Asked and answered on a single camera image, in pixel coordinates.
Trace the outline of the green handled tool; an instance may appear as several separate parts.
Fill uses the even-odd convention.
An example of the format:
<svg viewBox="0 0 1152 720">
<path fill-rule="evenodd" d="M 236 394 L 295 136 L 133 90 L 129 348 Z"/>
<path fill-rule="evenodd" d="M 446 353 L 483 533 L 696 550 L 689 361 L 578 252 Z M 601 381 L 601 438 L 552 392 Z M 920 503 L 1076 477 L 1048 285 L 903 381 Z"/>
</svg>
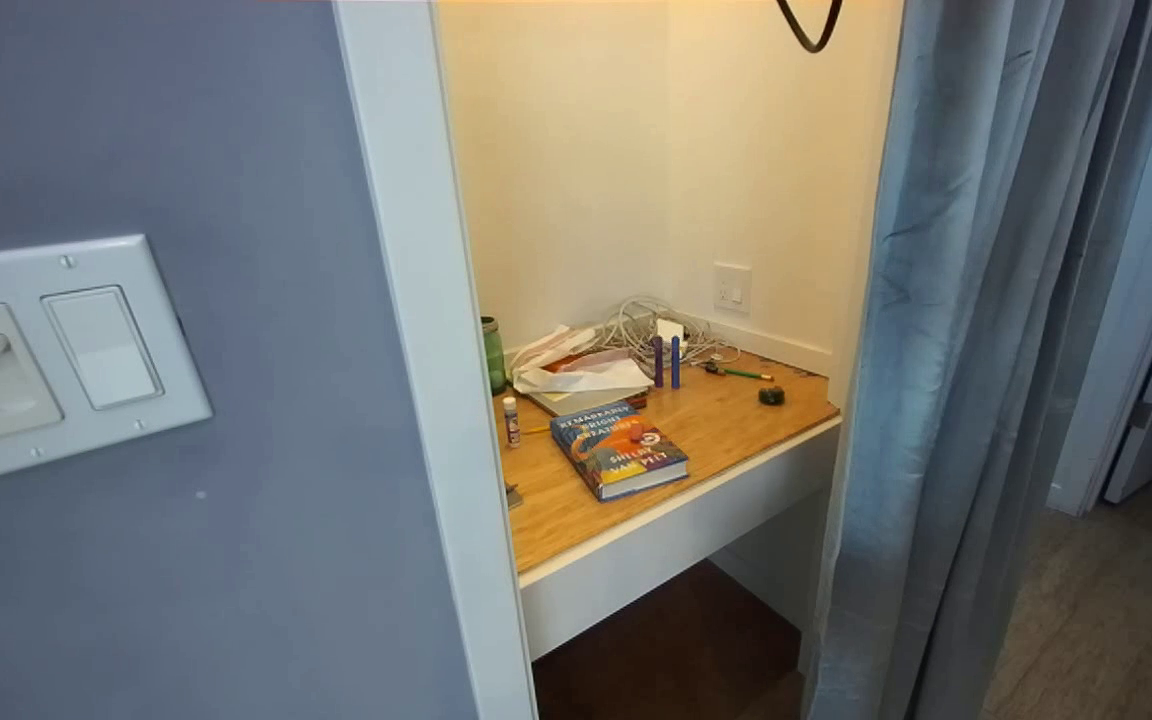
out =
<svg viewBox="0 0 1152 720">
<path fill-rule="evenodd" d="M 769 371 L 734 368 L 734 362 L 724 362 L 724 361 L 705 361 L 700 368 L 705 368 L 706 374 L 734 374 L 734 381 L 774 382 Z"/>
</svg>

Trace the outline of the small black round object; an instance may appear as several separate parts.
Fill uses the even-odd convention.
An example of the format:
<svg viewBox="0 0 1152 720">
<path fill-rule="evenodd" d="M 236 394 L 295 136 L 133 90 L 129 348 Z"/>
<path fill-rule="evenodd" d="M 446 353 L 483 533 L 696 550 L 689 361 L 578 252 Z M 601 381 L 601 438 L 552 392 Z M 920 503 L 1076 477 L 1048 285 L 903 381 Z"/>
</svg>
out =
<svg viewBox="0 0 1152 720">
<path fill-rule="evenodd" d="M 754 394 L 758 394 L 764 407 L 786 402 L 786 392 L 783 392 L 783 386 L 758 386 Z"/>
</svg>

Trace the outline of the green bottle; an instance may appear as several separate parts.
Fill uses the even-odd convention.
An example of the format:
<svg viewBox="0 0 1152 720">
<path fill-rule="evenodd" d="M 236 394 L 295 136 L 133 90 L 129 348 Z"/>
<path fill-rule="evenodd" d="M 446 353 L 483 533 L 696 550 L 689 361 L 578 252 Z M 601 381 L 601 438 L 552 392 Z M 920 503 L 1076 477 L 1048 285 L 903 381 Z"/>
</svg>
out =
<svg viewBox="0 0 1152 720">
<path fill-rule="evenodd" d="M 481 316 L 481 330 L 483 330 L 486 386 L 490 394 L 500 394 L 509 392 L 509 361 L 502 361 L 496 316 Z"/>
</svg>

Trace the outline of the small glue stick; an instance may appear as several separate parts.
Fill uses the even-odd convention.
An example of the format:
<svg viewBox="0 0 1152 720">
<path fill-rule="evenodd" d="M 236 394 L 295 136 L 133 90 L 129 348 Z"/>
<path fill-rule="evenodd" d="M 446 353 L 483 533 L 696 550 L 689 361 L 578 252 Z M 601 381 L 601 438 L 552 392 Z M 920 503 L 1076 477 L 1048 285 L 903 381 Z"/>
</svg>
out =
<svg viewBox="0 0 1152 720">
<path fill-rule="evenodd" d="M 502 446 L 520 444 L 520 402 L 512 392 L 500 394 L 500 421 L 502 421 Z"/>
</svg>

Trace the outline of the white room door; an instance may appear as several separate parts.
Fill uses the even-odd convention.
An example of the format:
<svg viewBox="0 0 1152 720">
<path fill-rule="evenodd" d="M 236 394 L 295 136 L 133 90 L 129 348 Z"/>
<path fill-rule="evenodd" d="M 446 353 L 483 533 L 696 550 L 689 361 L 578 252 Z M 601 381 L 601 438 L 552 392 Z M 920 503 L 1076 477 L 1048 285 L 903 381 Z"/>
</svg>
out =
<svg viewBox="0 0 1152 720">
<path fill-rule="evenodd" d="M 1048 481 L 1048 503 L 1067 516 L 1152 482 L 1152 0 L 1132 9 L 1076 230 Z"/>
</svg>

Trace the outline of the colourful paperback book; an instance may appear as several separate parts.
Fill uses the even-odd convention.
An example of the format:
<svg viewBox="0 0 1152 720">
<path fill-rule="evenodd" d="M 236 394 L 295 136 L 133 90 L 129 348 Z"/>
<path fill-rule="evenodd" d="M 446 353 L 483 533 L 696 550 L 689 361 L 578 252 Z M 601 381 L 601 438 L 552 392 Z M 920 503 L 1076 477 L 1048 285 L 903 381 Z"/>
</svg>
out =
<svg viewBox="0 0 1152 720">
<path fill-rule="evenodd" d="M 552 438 L 601 503 L 692 472 L 689 454 L 630 402 L 555 417 Z"/>
</svg>

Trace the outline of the white closet door frame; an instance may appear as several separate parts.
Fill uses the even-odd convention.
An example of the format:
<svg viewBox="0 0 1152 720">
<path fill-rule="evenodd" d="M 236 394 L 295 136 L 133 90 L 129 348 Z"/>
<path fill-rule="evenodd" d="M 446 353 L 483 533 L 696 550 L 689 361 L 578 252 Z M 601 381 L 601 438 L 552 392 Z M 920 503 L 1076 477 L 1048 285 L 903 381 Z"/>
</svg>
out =
<svg viewBox="0 0 1152 720">
<path fill-rule="evenodd" d="M 535 720 L 433 0 L 333 0 L 477 720 Z"/>
</svg>

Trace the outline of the white wall outlet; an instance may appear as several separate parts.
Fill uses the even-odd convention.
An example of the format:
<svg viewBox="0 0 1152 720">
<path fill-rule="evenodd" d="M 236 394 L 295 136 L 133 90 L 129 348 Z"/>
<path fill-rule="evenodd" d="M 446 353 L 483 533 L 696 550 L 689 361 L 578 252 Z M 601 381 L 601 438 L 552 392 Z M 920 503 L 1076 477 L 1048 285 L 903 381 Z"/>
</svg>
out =
<svg viewBox="0 0 1152 720">
<path fill-rule="evenodd" d="M 753 266 L 749 264 L 714 264 L 712 266 L 712 304 L 724 316 L 749 316 L 753 312 Z"/>
</svg>

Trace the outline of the blue tubes pair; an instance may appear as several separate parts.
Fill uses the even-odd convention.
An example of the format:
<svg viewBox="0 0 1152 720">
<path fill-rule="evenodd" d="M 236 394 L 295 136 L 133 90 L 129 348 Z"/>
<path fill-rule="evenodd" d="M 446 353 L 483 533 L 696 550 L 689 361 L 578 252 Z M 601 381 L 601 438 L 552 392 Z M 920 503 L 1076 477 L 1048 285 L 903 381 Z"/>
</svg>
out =
<svg viewBox="0 0 1152 720">
<path fill-rule="evenodd" d="M 650 334 L 654 386 L 681 386 L 683 343 L 681 334 Z"/>
</svg>

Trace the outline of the stack of papers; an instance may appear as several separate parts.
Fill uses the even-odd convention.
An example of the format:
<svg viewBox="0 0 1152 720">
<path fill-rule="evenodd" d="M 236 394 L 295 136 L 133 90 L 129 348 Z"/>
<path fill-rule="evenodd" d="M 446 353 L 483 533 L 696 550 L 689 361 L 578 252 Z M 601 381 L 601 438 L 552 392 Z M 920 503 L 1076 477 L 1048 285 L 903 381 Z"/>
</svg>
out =
<svg viewBox="0 0 1152 720">
<path fill-rule="evenodd" d="M 552 417 L 644 394 L 650 374 L 624 348 L 601 348 L 593 329 L 552 329 L 509 357 L 509 381 Z"/>
</svg>

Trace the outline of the white wall switch plate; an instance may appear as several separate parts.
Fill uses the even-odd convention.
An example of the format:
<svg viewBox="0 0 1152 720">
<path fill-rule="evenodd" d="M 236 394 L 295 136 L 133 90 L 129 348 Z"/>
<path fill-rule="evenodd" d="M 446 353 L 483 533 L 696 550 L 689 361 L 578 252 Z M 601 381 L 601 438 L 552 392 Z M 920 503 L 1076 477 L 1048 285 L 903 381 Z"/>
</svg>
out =
<svg viewBox="0 0 1152 720">
<path fill-rule="evenodd" d="M 0 477 L 209 417 L 142 234 L 0 252 Z"/>
</svg>

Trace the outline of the grey closet curtain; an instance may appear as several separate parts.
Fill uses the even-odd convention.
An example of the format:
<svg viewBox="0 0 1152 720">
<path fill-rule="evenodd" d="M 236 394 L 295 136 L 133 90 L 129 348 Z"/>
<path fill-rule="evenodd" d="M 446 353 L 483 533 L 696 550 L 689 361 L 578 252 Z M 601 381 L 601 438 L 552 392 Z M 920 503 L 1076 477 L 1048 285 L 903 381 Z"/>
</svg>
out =
<svg viewBox="0 0 1152 720">
<path fill-rule="evenodd" d="M 906 0 L 806 720 L 978 720 L 1152 132 L 1152 0 Z"/>
</svg>

